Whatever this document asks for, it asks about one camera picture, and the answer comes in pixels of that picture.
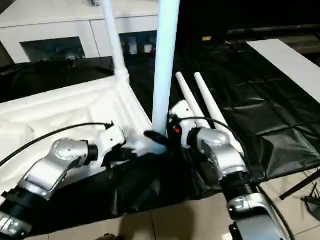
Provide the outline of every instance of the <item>black cable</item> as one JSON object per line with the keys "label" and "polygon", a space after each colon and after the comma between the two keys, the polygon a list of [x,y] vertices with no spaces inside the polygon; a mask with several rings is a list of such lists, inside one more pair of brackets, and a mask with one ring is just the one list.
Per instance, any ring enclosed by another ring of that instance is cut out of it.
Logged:
{"label": "black cable", "polygon": [[87,122],[87,123],[81,123],[81,124],[77,124],[77,125],[72,125],[72,126],[67,126],[55,131],[52,131],[46,135],[43,135],[41,137],[38,137],[30,142],[28,142],[27,144],[23,145],[22,147],[18,148],[17,150],[15,150],[13,153],[11,153],[9,156],[7,156],[6,158],[4,158],[1,162],[0,162],[0,167],[2,167],[4,164],[6,164],[8,161],[10,161],[10,159],[12,159],[13,157],[15,157],[16,155],[18,155],[19,153],[21,153],[23,150],[27,149],[28,147],[42,141],[43,139],[46,139],[48,137],[51,137],[52,135],[61,133],[63,131],[66,130],[70,130],[70,129],[75,129],[75,128],[79,128],[79,127],[83,127],[83,126],[91,126],[91,125],[102,125],[105,126],[106,128],[108,128],[110,125],[107,123],[101,123],[101,122]]}
{"label": "black cable", "polygon": [[257,187],[258,187],[260,193],[262,193],[262,194],[265,196],[266,200],[269,202],[269,204],[272,206],[272,208],[274,209],[274,211],[276,212],[276,214],[279,216],[279,218],[280,218],[281,221],[283,222],[283,225],[284,225],[285,229],[287,230],[290,239],[291,239],[291,240],[295,240],[296,238],[295,238],[294,233],[293,233],[292,230],[290,229],[287,220],[286,220],[285,217],[282,215],[282,213],[280,212],[279,208],[276,206],[276,204],[274,203],[274,201],[271,200],[271,198],[269,197],[269,195],[265,192],[265,190],[264,190],[260,185],[258,185]]}
{"label": "black cable", "polygon": [[[181,121],[184,121],[184,120],[197,120],[197,119],[198,120],[207,120],[207,121],[219,124],[219,125],[223,126],[224,128],[228,129],[234,135],[235,139],[240,143],[240,145],[243,149],[244,157],[246,158],[247,164],[249,164],[249,162],[248,162],[249,158],[248,158],[248,152],[247,152],[246,146],[243,144],[243,142],[241,141],[241,139],[239,138],[237,133],[231,127],[227,126],[223,122],[212,119],[210,117],[192,116],[192,117],[179,118],[178,123],[180,123]],[[279,208],[276,206],[276,204],[272,201],[272,199],[268,196],[268,194],[263,190],[263,188],[260,185],[257,185],[257,187],[258,187],[259,191],[265,196],[265,198],[267,199],[269,204],[272,206],[272,208],[275,210],[276,214],[279,216],[279,218],[283,222],[283,225],[286,228],[291,240],[295,240],[295,236],[294,236],[292,230],[290,229],[289,224],[286,221],[285,217],[280,212]]]}

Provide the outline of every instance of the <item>metal stand leg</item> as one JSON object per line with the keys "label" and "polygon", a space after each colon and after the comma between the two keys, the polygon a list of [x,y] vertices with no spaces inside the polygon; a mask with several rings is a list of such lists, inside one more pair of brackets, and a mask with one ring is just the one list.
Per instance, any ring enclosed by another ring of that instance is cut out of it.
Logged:
{"label": "metal stand leg", "polygon": [[313,173],[312,175],[307,177],[305,180],[303,180],[302,182],[298,183],[293,188],[291,188],[288,191],[286,191],[284,194],[280,195],[279,198],[281,200],[285,200],[287,197],[289,197],[292,194],[294,194],[294,193],[298,192],[299,190],[303,189],[305,186],[309,185],[310,183],[312,183],[313,181],[315,181],[318,178],[320,178],[320,170],[316,171],[315,173]]}

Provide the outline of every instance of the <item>black fabric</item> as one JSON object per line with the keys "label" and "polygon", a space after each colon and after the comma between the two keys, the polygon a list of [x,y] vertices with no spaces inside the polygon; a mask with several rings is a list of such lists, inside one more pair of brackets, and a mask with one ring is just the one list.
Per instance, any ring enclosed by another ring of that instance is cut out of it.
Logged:
{"label": "black fabric", "polygon": [[[155,55],[128,56],[126,65],[131,87],[151,118]],[[205,47],[192,55],[176,52],[173,72],[177,71],[183,72],[208,117],[193,76],[201,72],[226,121],[245,143],[256,182],[320,165],[320,105],[248,46]],[[0,70],[0,100],[7,102],[112,74],[110,58],[19,64]],[[170,107],[182,99],[173,77]],[[147,155],[114,172],[63,188],[43,211],[33,234],[212,196],[221,190],[203,160],[196,152],[174,148],[165,155]]]}

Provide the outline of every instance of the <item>white tabletop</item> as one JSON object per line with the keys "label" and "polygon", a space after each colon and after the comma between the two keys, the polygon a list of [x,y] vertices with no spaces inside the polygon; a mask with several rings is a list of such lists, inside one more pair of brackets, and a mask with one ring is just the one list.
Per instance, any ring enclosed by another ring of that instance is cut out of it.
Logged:
{"label": "white tabletop", "polygon": [[[111,0],[116,18],[156,16],[159,0]],[[0,28],[103,19],[88,0],[17,0],[0,15]]]}

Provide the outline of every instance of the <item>white pipe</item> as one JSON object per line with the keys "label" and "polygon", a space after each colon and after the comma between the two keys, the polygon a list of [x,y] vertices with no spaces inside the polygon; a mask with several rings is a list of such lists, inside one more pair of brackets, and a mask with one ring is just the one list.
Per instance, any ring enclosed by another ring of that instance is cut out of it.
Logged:
{"label": "white pipe", "polygon": [[104,21],[106,31],[108,32],[110,44],[112,48],[112,58],[114,64],[114,74],[118,80],[129,81],[129,73],[126,68],[124,54],[122,51],[121,41],[119,33],[116,27],[116,21],[112,10],[112,4],[110,0],[102,0],[101,6],[103,9]]}
{"label": "white pipe", "polygon": [[[211,118],[218,120],[225,125],[228,125],[227,121],[225,120],[222,112],[220,111],[214,97],[212,96],[211,92],[209,91],[209,88],[207,87],[204,79],[202,78],[201,74],[199,72],[196,72],[194,74],[194,77],[195,77],[196,83],[198,84],[198,87],[200,89],[200,92],[202,94],[202,97],[204,99],[205,105],[209,111]],[[227,128],[225,128],[224,126],[221,126],[217,123],[215,123],[214,125],[217,130],[223,131],[229,135],[232,146],[235,149],[237,149],[238,152],[240,152],[242,154],[244,153],[244,150],[242,149],[240,143],[235,139],[235,136],[232,134],[232,132],[230,132]]]}
{"label": "white pipe", "polygon": [[180,0],[160,0],[156,39],[152,128],[167,135],[170,88],[174,65]]}
{"label": "white pipe", "polygon": [[[184,98],[185,98],[186,102],[188,103],[188,105],[190,106],[193,114],[196,117],[204,117],[205,115],[201,111],[201,108],[198,105],[197,100],[195,99],[194,95],[192,94],[192,92],[191,92],[184,76],[182,75],[182,73],[177,72],[175,74],[175,76],[178,79],[178,82],[179,82],[180,88],[182,90],[182,93],[184,95]],[[210,125],[208,124],[208,122],[206,120],[196,119],[195,122],[198,127],[210,129]]]}

